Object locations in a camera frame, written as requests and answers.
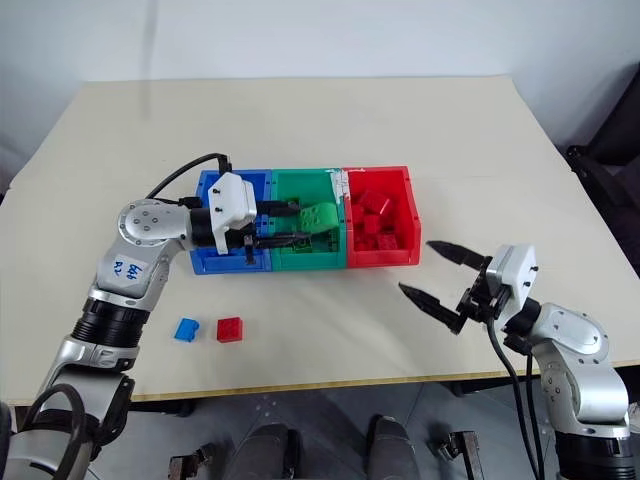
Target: black cable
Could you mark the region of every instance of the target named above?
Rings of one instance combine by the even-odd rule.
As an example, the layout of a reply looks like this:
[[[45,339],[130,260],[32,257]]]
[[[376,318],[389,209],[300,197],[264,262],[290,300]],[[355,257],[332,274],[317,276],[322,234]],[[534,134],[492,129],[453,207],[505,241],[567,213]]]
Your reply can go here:
[[[36,401],[31,405],[27,415],[24,418],[22,424],[22,430],[27,430],[33,425],[34,420],[38,416],[40,408],[49,398],[56,393],[62,393],[69,404],[71,405],[71,432],[69,435],[69,441],[67,442],[67,448],[64,451],[62,460],[58,464],[58,470],[53,476],[52,480],[64,480],[69,477],[73,465],[76,463],[80,447],[82,446],[82,438],[86,428],[86,416],[84,411],[84,404],[78,391],[71,385],[66,383],[59,383],[53,387],[49,387],[42,392]]]
[[[490,317],[487,320],[487,331],[489,332],[489,340],[491,341],[491,346],[493,350],[496,352],[496,355],[504,365],[504,368],[507,369],[509,373],[509,377],[511,377],[511,383],[513,385],[513,396],[516,400],[516,411],[518,413],[518,423],[520,424],[520,433],[522,434],[522,441],[524,442],[524,448],[527,451],[527,457],[529,457],[529,463],[531,464],[531,470],[533,470],[533,476],[536,480],[540,480],[540,476],[538,475],[538,468],[536,466],[536,461],[533,457],[533,452],[531,450],[531,443],[529,442],[529,435],[527,434],[527,425],[524,420],[524,409],[522,405],[522,395],[520,394],[520,384],[518,382],[518,375],[516,375],[516,371],[513,369],[513,365],[509,362],[509,359],[505,356],[500,344],[498,343],[498,339],[496,337],[496,331],[494,327],[494,319]]]
[[[533,441],[536,446],[536,456],[538,460],[538,478],[544,478],[544,455],[542,454],[542,443],[540,443],[540,429],[538,428],[538,419],[536,417],[536,406],[533,403],[533,355],[527,355],[527,408],[529,409],[529,418],[531,419],[531,430],[533,430]]]
[[[178,178],[180,175],[182,175],[184,172],[186,172],[187,170],[200,165],[201,163],[206,162],[207,160],[227,160],[227,156],[223,155],[222,153],[208,153],[207,155],[203,155],[200,158],[196,158],[195,160],[192,160],[191,162],[187,163],[186,165],[183,165],[182,167],[180,167],[179,169],[177,169],[175,172],[173,172],[171,175],[169,175],[167,178],[165,178],[162,182],[160,182],[158,184],[158,186],[156,188],[154,188],[153,190],[151,190],[151,192],[149,192],[149,195],[146,196],[146,198],[154,198],[158,193],[160,193],[160,191],[166,187],[167,185],[169,185],[171,182],[173,182],[176,178]]]

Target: white wall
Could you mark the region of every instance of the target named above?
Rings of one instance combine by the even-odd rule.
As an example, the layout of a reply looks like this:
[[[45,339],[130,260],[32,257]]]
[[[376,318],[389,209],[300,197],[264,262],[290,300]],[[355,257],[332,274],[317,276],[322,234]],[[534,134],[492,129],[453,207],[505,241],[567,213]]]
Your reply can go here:
[[[554,142],[583,141],[639,19],[637,0],[2,0],[0,188],[85,80],[509,73]]]

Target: handwritten label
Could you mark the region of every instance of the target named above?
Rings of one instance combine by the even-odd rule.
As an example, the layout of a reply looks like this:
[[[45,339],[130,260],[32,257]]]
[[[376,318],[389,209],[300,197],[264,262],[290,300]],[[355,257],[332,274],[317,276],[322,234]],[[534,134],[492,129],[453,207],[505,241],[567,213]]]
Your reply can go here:
[[[140,283],[145,274],[148,263],[126,255],[116,255],[113,260],[113,276],[119,285],[135,285]]]

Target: black chair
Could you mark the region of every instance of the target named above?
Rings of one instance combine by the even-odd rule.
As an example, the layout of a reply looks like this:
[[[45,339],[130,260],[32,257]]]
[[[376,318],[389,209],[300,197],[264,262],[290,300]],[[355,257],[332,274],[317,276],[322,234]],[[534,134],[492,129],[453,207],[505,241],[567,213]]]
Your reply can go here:
[[[640,276],[640,66],[591,142],[566,159]]]

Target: white table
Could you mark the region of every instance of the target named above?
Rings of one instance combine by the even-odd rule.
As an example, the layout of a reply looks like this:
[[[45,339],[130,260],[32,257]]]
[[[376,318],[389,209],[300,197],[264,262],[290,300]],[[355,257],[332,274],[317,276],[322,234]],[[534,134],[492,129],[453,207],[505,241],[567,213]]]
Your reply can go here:
[[[640,282],[510,79],[90,83],[0,207],[4,400],[33,399],[122,206],[212,151],[236,169],[408,165],[424,240],[486,255],[535,244],[532,296],[589,312],[615,363],[639,362]],[[198,174],[163,196],[192,194]],[[180,255],[144,329],[135,398],[501,374],[480,325],[455,337],[396,286],[453,308],[474,278],[428,248],[417,267],[218,276]],[[216,342],[215,320],[235,315],[245,340]],[[192,344],[173,339],[184,316],[201,322]]]

